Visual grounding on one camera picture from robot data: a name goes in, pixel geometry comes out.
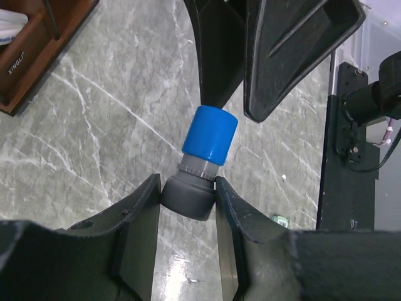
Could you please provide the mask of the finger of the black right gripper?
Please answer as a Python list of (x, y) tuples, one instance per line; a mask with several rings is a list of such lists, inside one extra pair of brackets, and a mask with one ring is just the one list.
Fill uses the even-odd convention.
[(184, 4), (195, 38), (200, 103), (223, 108), (244, 79), (246, 1)]
[(364, 22), (359, 1), (248, 1), (244, 114), (260, 123)]

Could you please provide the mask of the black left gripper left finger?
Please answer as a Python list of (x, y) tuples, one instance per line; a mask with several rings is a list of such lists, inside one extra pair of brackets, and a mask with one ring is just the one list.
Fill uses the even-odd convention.
[(70, 228), (1, 221), (2, 300), (150, 300), (160, 176)]

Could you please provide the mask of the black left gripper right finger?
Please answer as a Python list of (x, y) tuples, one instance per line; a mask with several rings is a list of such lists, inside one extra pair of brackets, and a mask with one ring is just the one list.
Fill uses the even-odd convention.
[(400, 233), (289, 230), (216, 182), (224, 300), (399, 300)]

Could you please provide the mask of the green correction tape dispenser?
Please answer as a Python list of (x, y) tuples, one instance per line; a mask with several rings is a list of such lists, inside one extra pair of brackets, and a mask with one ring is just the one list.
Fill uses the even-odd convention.
[(284, 216), (274, 215), (271, 217), (271, 219), (280, 226), (283, 226), (285, 228), (289, 227), (289, 220)]

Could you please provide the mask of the brown wooden desk organizer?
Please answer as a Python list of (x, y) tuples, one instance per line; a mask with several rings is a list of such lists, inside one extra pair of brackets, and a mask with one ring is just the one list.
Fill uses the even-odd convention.
[(1, 1), (28, 22), (1, 47), (1, 112), (15, 115), (98, 1)]

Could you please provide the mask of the light blue cap marker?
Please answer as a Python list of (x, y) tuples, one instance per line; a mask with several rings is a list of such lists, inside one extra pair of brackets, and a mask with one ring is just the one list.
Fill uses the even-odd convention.
[(1, 46), (10, 44), (28, 21), (23, 13), (1, 9)]

